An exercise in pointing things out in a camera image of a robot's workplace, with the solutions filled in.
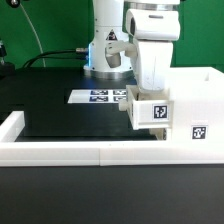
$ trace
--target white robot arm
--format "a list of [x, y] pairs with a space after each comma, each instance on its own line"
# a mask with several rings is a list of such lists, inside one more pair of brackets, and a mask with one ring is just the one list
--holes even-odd
[[128, 7], [125, 25], [131, 43], [112, 43], [107, 46], [106, 53], [114, 56], [129, 49], [125, 55], [131, 57], [142, 93], [164, 89], [173, 53], [171, 41], [178, 40], [180, 35], [178, 12], [174, 10], [179, 3], [180, 0], [125, 0]]
[[124, 0], [93, 0], [93, 8], [94, 38], [89, 44], [89, 60], [84, 66], [84, 73], [105, 79], [131, 76], [130, 60], [123, 53], [115, 57], [120, 66], [109, 66], [105, 58], [105, 47], [108, 43], [128, 41], [128, 34], [122, 31]]

